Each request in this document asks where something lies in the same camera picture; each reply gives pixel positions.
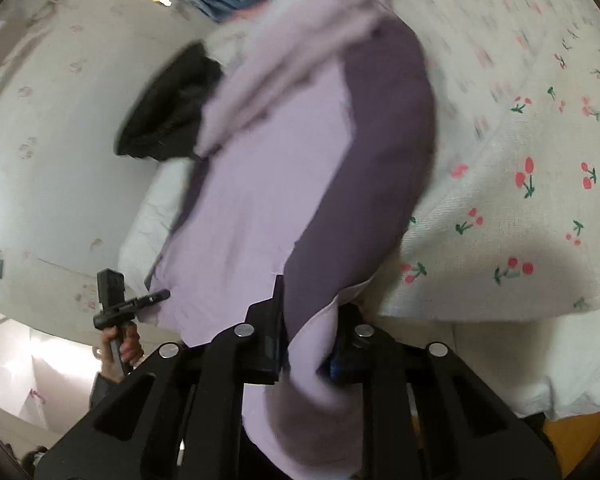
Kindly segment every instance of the wooden floor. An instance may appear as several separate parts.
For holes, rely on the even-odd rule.
[[[600,436],[600,413],[547,422],[544,432],[554,443],[562,476],[565,477],[584,458]]]

